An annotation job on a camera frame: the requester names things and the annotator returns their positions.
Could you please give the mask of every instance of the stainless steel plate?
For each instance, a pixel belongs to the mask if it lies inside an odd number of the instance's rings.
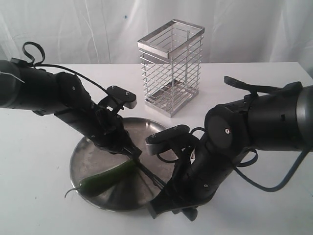
[[[173,164],[166,164],[156,156],[148,155],[145,146],[146,137],[160,132],[166,127],[154,121],[137,117],[124,118],[124,126],[130,133],[135,145],[142,150],[140,155],[141,163],[167,182],[172,176]],[[172,151],[163,153],[162,156],[169,160],[176,158]],[[113,168],[127,159],[128,157],[121,154],[112,155],[99,150],[92,141],[82,138],[77,144],[70,161],[72,184],[77,187],[82,179]],[[151,180],[138,170],[137,174],[125,179],[97,197],[84,197],[82,195],[81,197],[101,209],[131,211],[144,207],[147,202],[157,196],[159,191]]]

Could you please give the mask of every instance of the green pepper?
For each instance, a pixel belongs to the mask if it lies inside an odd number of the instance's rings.
[[[83,179],[79,183],[79,187],[71,188],[64,197],[73,190],[78,191],[83,196],[96,197],[125,179],[136,169],[135,161],[128,160],[110,170]]]

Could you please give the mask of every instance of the metal wire rack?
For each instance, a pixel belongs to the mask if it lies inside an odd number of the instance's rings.
[[[199,93],[203,33],[172,20],[138,41],[148,106],[172,117]]]

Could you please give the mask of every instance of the wire basket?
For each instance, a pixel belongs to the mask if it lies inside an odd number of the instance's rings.
[[[138,41],[148,106],[172,117],[199,93],[203,33],[172,20]]]

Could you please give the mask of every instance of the metal plate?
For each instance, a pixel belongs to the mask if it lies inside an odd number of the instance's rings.
[[[151,134],[165,130],[163,125],[144,118],[124,118],[125,129],[130,133],[134,144],[142,150],[140,161],[152,173],[167,182],[174,169],[173,164],[166,164],[156,156],[150,156],[146,151],[145,138]],[[176,158],[172,151],[163,153],[166,159]],[[77,144],[70,161],[70,178],[74,187],[79,182],[91,175],[98,174],[113,168],[128,157],[99,150],[87,138]],[[151,180],[140,170],[119,184],[113,186],[97,197],[81,197],[92,205],[110,211],[132,211],[144,207],[145,204],[157,196],[160,190],[153,185]]]

